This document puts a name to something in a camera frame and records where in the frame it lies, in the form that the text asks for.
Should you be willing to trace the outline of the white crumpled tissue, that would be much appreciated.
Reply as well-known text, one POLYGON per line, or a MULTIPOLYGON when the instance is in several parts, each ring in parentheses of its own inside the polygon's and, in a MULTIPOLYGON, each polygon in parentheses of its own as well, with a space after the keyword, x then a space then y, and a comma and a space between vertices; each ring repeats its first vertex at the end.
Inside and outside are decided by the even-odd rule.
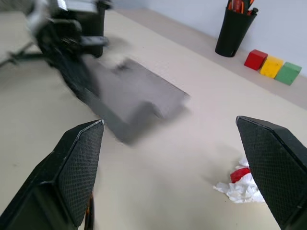
MULTIPOLYGON (((249 168, 249 163, 247 158, 243 157, 238 162, 238 165, 235 167, 234 171, 236 169, 245 167, 249 168)), ((251 172, 243 176, 238 182, 234 184, 230 179, 229 183, 217 183, 213 188, 216 191, 225 194, 230 201, 236 204, 265 203, 265 200, 260 193, 260 190, 258 189, 251 172)))

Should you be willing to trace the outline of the green wooden block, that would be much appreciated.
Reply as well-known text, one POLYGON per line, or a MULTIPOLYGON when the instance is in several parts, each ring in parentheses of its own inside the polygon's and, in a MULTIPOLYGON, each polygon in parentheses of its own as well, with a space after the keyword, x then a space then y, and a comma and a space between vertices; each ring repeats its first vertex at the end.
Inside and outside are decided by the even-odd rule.
POLYGON ((301 70, 301 66, 285 62, 276 75, 275 80, 290 86, 295 81, 301 70))

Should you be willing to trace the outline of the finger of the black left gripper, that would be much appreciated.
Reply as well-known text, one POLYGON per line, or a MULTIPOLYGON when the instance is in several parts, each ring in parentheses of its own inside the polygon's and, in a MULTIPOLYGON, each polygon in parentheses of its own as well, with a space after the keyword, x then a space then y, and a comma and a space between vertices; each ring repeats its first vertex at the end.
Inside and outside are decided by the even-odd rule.
POLYGON ((81 36, 80 45, 82 46, 106 46, 108 39, 104 36, 81 36))
POLYGON ((99 88, 85 62, 85 55, 57 51, 56 68, 66 85, 79 100, 85 101, 90 96, 99 97, 99 88))

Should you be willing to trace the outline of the grey folded cloth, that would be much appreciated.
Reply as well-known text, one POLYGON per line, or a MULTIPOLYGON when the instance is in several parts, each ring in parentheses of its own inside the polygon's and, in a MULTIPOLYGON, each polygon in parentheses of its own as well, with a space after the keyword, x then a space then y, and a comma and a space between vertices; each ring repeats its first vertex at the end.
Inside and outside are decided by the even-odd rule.
POLYGON ((135 140, 153 116, 177 116, 188 99, 186 92, 132 59, 112 69, 91 55, 83 60, 94 88, 85 90, 83 101, 121 142, 135 140))

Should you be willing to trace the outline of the orange marker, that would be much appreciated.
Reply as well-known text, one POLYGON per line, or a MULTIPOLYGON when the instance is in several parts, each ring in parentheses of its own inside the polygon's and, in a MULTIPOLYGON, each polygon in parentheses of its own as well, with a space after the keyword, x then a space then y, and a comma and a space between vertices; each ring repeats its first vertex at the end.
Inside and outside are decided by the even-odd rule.
POLYGON ((242 14, 251 14, 250 7, 253 4, 254 0, 241 0, 241 13, 242 14))

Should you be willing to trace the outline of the yellow wooden block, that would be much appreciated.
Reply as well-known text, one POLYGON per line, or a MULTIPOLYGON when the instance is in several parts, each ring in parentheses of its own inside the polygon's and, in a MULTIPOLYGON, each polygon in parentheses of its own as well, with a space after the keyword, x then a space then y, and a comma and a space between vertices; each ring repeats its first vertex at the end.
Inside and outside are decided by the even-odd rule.
POLYGON ((274 79, 282 66, 283 60, 274 56, 267 56, 265 62, 260 69, 260 74, 274 79))

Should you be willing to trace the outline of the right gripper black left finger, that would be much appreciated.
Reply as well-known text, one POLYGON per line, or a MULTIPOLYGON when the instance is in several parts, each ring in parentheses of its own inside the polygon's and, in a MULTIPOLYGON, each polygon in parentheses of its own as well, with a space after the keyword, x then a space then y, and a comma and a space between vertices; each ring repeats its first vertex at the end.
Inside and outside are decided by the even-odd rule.
POLYGON ((94 230, 104 127, 94 120, 66 131, 0 215, 0 230, 94 230))

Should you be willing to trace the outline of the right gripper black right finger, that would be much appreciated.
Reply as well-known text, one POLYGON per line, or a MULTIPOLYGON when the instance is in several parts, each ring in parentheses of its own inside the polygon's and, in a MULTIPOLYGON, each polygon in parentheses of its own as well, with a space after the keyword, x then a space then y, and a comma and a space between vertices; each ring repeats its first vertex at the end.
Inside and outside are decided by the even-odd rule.
POLYGON ((238 116, 251 174, 281 230, 307 230, 307 147, 287 128, 238 116))

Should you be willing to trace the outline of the red wooden block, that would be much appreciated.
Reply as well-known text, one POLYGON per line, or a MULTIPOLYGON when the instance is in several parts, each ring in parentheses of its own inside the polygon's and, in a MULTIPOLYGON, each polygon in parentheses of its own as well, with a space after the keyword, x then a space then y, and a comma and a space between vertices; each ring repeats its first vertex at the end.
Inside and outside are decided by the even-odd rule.
POLYGON ((266 58, 268 57, 268 54, 262 51, 259 51, 257 49, 254 49, 252 51, 250 51, 244 66, 249 67, 250 69, 256 70, 258 71, 264 61, 266 60, 266 58))

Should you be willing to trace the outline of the black pen holder cup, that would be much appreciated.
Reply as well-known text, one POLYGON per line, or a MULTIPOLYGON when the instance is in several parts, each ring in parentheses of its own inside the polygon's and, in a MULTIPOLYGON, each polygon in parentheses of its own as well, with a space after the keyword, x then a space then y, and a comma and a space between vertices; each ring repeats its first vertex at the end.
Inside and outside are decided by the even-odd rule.
POLYGON ((215 52, 223 57, 234 57, 257 14, 247 15, 226 8, 215 52))

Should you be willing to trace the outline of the red marker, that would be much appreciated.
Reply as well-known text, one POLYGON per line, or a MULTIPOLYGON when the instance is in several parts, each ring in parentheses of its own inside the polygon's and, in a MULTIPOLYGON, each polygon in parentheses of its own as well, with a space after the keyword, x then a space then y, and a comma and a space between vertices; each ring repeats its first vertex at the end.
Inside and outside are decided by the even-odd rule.
POLYGON ((227 8, 228 10, 241 12, 241 0, 228 0, 227 8))

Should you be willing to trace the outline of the red wrapper scrap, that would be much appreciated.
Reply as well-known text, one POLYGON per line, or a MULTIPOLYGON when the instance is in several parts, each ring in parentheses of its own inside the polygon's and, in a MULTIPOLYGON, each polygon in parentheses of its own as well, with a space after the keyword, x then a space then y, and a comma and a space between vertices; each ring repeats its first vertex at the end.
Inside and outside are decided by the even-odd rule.
POLYGON ((234 184, 238 182, 243 176, 250 173, 250 169, 248 167, 236 169, 234 172, 230 174, 231 182, 234 184))

